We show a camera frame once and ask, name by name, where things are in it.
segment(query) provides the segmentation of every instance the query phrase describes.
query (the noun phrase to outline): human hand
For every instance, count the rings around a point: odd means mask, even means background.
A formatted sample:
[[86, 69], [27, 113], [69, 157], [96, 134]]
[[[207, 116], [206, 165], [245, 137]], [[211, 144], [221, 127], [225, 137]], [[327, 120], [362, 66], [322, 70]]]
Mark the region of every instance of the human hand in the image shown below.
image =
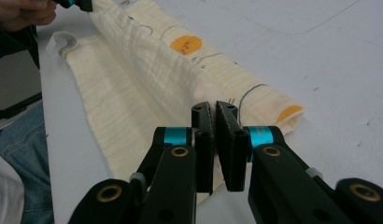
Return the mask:
[[15, 32], [31, 24], [50, 24], [56, 7], [52, 0], [0, 0], [0, 27]]

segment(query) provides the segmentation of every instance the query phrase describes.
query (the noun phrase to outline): cyan band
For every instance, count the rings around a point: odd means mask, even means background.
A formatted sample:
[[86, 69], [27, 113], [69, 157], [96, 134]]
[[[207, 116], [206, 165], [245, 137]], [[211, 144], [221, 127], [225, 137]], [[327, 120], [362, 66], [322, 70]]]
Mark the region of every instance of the cyan band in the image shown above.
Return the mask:
[[253, 161], [253, 149], [261, 144], [274, 143], [273, 134], [267, 126], [249, 126], [249, 136], [252, 143], [252, 155], [250, 161]]
[[186, 128], [165, 128], [164, 142], [172, 145], [186, 145]]

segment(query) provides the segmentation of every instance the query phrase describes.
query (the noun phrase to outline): orange circle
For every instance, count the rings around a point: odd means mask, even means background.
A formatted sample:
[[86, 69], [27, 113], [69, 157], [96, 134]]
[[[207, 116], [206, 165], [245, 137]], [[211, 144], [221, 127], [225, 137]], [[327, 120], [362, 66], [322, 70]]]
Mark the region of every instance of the orange circle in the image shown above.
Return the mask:
[[189, 55], [203, 46], [203, 41], [195, 35], [183, 35], [172, 42], [170, 48], [183, 55]]

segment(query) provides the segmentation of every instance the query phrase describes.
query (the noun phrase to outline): black clamp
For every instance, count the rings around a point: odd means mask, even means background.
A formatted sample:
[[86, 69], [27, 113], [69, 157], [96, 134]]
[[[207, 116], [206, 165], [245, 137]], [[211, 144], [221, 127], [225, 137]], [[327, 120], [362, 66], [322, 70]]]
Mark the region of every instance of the black clamp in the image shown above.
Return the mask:
[[331, 189], [278, 127], [240, 127], [237, 113], [217, 102], [214, 131], [209, 104], [201, 103], [191, 109], [191, 127], [157, 128], [130, 182], [95, 185], [69, 223], [194, 223], [196, 193], [212, 193], [216, 151], [229, 191], [244, 190], [252, 162], [248, 202], [257, 223], [383, 223], [381, 187], [351, 178]]

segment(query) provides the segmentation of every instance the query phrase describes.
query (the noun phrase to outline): orange dot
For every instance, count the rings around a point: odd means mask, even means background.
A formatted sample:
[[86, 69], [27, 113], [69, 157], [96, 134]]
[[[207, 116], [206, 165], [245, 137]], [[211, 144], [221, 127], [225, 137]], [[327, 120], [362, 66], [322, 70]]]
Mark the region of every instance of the orange dot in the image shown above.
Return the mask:
[[203, 46], [203, 42], [195, 35], [183, 35], [172, 42], [170, 48], [183, 55], [194, 53]]
[[291, 105], [288, 108], [284, 109], [281, 114], [278, 116], [276, 123], [284, 120], [285, 118], [289, 117], [290, 115], [299, 112], [303, 110], [303, 108], [299, 105]]

